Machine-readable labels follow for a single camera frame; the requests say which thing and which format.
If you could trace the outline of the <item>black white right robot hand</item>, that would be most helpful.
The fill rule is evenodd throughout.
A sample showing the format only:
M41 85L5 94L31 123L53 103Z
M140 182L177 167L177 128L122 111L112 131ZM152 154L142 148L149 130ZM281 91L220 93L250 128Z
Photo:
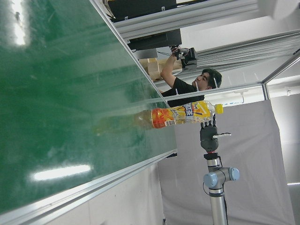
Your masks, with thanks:
M220 137L231 136L231 133L218 133L218 128L216 126L215 120L210 120L208 122L201 123L200 129L200 144L206 152L213 152L219 146L218 139Z

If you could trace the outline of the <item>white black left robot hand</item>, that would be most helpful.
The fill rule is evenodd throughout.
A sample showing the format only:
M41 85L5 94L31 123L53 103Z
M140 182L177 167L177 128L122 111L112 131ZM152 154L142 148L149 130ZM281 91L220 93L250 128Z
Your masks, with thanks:
M283 19L292 14L299 6L298 0L258 0L260 12L272 19Z

